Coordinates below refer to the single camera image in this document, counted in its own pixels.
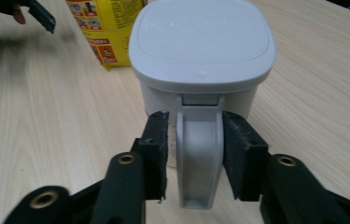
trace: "table surface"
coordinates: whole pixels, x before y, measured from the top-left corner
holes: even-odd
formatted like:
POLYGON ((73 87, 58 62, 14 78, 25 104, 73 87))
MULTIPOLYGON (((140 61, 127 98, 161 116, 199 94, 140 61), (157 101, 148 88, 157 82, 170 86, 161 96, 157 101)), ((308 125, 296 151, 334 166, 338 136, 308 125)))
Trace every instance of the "table surface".
MULTIPOLYGON (((75 193, 102 179, 147 120, 132 69, 106 72, 65 1, 40 2, 57 19, 54 35, 28 13, 24 26, 0 15, 0 223, 34 189, 75 193)), ((272 153, 299 158, 350 199, 350 10, 324 0, 252 3, 277 58, 248 121, 272 153)), ((213 209, 179 208, 175 169, 167 172, 167 199, 147 202, 147 223, 262 223, 259 204, 235 201, 226 175, 213 209)))

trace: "light wood surface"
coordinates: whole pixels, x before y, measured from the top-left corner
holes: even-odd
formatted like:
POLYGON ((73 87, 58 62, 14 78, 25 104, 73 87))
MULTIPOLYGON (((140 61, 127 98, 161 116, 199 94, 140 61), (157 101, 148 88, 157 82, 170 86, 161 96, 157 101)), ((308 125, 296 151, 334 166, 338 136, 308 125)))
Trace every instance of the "light wood surface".
MULTIPOLYGON (((28 13, 24 26, 0 14, 0 223, 34 189, 75 193, 103 178, 147 120, 131 68, 106 72, 65 1, 40 2, 57 19, 54 35, 28 13)), ((350 199, 350 10, 324 0, 252 3, 271 25, 277 59, 248 120, 272 153, 299 158, 350 199)), ((147 223, 262 223, 259 204, 236 202, 225 174, 213 209, 180 209, 175 169, 167 171, 167 200, 147 203, 147 223)))

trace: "yellow bag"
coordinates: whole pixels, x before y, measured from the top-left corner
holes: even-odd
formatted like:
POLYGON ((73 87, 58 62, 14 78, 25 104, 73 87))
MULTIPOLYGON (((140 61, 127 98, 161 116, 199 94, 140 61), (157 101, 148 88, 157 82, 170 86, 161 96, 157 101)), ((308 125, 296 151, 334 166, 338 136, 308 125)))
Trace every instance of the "yellow bag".
POLYGON ((143 0, 66 0, 101 65, 131 66, 129 37, 143 0))

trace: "yellow package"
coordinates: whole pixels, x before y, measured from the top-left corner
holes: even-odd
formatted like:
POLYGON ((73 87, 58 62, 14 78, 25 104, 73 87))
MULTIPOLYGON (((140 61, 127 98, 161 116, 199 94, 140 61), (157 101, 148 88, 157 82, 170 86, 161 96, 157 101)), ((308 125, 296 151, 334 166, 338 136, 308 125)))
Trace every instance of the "yellow package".
POLYGON ((143 0, 66 0, 101 65, 131 66, 129 37, 143 0))

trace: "container lid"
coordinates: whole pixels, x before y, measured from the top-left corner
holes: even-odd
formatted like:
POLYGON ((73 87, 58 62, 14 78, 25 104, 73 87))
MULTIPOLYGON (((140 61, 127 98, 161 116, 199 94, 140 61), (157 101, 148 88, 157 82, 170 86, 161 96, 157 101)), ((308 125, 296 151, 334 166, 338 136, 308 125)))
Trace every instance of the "container lid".
POLYGON ((225 93, 260 84, 275 49, 264 17, 245 0, 159 0, 138 15, 129 55, 150 87, 225 93))

